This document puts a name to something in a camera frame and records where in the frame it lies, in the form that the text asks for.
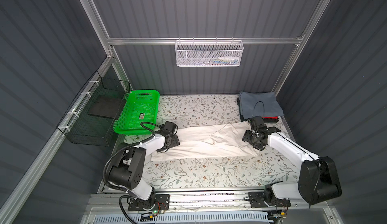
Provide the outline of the white printed t-shirt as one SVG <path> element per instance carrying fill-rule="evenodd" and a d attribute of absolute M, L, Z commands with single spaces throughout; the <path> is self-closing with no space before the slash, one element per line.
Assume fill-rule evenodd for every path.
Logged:
<path fill-rule="evenodd" d="M 180 145 L 167 152 L 152 153 L 151 160 L 257 156 L 258 150 L 242 140 L 249 129 L 248 122 L 178 129 Z"/>

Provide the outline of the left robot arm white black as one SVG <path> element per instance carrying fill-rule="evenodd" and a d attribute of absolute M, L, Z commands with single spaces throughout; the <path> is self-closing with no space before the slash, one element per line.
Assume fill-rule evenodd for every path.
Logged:
<path fill-rule="evenodd" d="M 124 143 L 105 164 L 102 180 L 107 187 L 123 191 L 146 206 L 153 206 L 155 190 L 142 178 L 145 159 L 154 152 L 167 152 L 179 146 L 178 126 L 168 121 L 162 125 L 142 122 L 140 126 L 151 136 L 136 143 Z"/>

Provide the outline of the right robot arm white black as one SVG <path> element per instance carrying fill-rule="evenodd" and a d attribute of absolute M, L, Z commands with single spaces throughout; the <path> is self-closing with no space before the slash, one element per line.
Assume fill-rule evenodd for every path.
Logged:
<path fill-rule="evenodd" d="M 333 159 L 319 156 L 282 135 L 276 127 L 268 127 L 261 116 L 248 119 L 250 130 L 242 138 L 257 150 L 270 146 L 278 150 L 299 169 L 295 182 L 276 182 L 265 186 L 260 196 L 249 196 L 250 203 L 262 201 L 268 207 L 289 206 L 291 199 L 304 200 L 308 205 L 338 198 L 342 187 Z"/>

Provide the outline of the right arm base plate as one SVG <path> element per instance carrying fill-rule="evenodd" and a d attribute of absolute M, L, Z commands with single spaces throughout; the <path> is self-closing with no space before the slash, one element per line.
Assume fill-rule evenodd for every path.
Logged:
<path fill-rule="evenodd" d="M 277 198 L 270 188 L 266 188 L 261 191 L 253 191 L 248 193 L 248 202 L 252 208 L 263 208 L 263 207 L 284 207 L 288 208 L 291 206 L 289 199 Z"/>

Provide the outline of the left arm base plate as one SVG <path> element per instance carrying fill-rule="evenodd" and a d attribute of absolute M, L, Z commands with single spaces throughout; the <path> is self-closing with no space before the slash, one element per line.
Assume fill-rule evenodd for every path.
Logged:
<path fill-rule="evenodd" d="M 169 210 L 169 194 L 151 194 L 148 200 L 130 199 L 128 201 L 128 211 L 151 211 L 151 210 Z"/>

